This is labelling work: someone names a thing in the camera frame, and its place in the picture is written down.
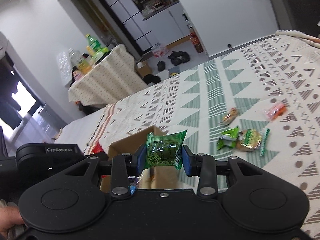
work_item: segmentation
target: table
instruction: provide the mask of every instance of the table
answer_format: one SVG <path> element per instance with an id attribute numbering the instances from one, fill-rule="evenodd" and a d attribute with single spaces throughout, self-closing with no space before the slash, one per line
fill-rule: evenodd
<path id="1" fill-rule="evenodd" d="M 134 57 L 123 44 L 97 64 L 87 75 L 69 89 L 70 102 L 80 101 L 84 106 L 111 104 L 147 87 L 134 72 Z"/>

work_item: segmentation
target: blue gripper pad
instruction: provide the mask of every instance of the blue gripper pad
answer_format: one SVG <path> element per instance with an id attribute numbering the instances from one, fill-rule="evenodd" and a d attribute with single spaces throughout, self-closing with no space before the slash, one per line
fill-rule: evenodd
<path id="1" fill-rule="evenodd" d="M 182 146 L 181 152 L 182 152 L 182 165 L 183 165 L 184 171 L 187 176 L 191 176 L 191 165 L 190 165 L 189 155 L 187 154 L 184 146 Z"/>
<path id="2" fill-rule="evenodd" d="M 135 154 L 137 156 L 137 173 L 141 175 L 144 164 L 146 162 L 146 157 L 147 157 L 147 146 L 145 145 L 143 149 L 138 152 L 138 154 Z"/>

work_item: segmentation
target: cardboard box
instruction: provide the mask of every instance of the cardboard box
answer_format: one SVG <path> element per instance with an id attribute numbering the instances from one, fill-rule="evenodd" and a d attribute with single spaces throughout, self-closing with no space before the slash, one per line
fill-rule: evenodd
<path id="1" fill-rule="evenodd" d="M 114 156 L 122 153 L 134 154 L 140 147 L 141 144 L 145 144 L 147 141 L 147 135 L 153 132 L 154 135 L 165 135 L 158 127 L 150 126 L 140 132 L 123 138 L 119 141 L 111 143 L 108 150 L 109 160 Z M 177 188 L 178 184 L 178 171 L 174 166 L 167 167 L 154 167 L 154 176 L 150 178 L 147 176 L 142 177 L 143 182 L 140 188 Z M 100 189 L 103 192 L 110 191 L 111 176 L 106 176 L 100 185 Z"/>
<path id="2" fill-rule="evenodd" d="M 148 62 L 142 61 L 141 64 L 142 64 L 142 67 L 139 68 L 137 65 L 135 65 L 134 68 L 142 78 L 144 78 L 148 74 L 152 74 L 152 69 L 150 68 Z"/>

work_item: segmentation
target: human hand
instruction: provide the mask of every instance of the human hand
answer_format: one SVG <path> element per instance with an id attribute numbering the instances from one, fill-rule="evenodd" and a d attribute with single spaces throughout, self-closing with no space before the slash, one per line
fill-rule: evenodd
<path id="1" fill-rule="evenodd" d="M 0 234 L 7 239 L 8 230 L 15 225 L 24 224 L 19 209 L 13 206 L 0 208 Z"/>

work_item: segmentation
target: patterned bedspread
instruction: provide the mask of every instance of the patterned bedspread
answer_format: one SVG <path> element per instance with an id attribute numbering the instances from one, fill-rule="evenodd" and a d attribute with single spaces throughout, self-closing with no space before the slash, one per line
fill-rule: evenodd
<path id="1" fill-rule="evenodd" d="M 218 160 L 237 155 L 300 187 L 310 200 L 303 230 L 320 239 L 320 51 L 289 36 L 276 36 L 236 50 L 108 106 L 86 149 L 157 125 L 167 133 L 188 130 L 193 153 Z M 288 111 L 269 122 L 264 111 L 283 102 Z M 237 107 L 229 127 L 222 116 Z M 271 129 L 267 151 L 216 149 L 223 130 Z M 196 188 L 198 178 L 179 172 L 181 187 Z M 226 187 L 219 178 L 219 187 Z"/>

